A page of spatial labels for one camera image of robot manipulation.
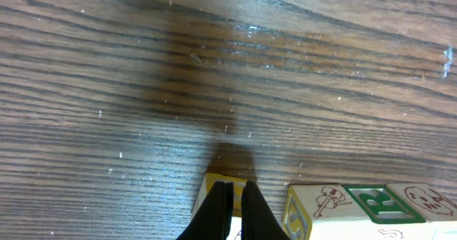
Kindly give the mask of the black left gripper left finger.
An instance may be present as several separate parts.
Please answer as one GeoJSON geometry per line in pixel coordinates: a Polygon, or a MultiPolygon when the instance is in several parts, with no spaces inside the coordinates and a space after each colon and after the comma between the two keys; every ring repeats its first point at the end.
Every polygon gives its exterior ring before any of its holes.
{"type": "Polygon", "coordinates": [[[233,183],[217,181],[177,240],[226,240],[233,215],[233,183]]]}

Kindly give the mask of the red-sided wooden block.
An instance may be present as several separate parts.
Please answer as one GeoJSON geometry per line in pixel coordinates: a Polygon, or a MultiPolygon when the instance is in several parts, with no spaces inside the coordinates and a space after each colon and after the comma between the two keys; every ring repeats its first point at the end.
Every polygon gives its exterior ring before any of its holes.
{"type": "Polygon", "coordinates": [[[428,184],[387,184],[428,223],[432,239],[456,239],[456,204],[428,184]]]}

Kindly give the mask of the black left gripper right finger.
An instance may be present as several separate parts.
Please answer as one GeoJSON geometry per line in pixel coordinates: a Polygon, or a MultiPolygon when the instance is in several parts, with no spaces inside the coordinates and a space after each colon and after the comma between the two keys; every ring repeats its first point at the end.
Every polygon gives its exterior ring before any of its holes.
{"type": "Polygon", "coordinates": [[[254,181],[247,181],[241,198],[242,240],[289,240],[254,181]]]}

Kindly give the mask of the yellow-sided plain-top wooden block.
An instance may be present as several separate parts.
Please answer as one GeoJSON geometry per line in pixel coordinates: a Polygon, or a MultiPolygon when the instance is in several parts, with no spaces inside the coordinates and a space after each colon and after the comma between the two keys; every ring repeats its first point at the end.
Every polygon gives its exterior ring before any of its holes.
{"type": "Polygon", "coordinates": [[[291,185],[282,227],[293,240],[376,240],[382,235],[338,184],[291,185]]]}

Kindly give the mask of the yellow-top wooden block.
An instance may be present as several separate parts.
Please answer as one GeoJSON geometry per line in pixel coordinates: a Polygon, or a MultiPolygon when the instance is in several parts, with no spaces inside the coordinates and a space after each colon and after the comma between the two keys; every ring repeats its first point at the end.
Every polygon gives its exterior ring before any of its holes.
{"type": "Polygon", "coordinates": [[[204,175],[186,228],[188,239],[241,240],[241,195],[245,179],[204,175]]]}

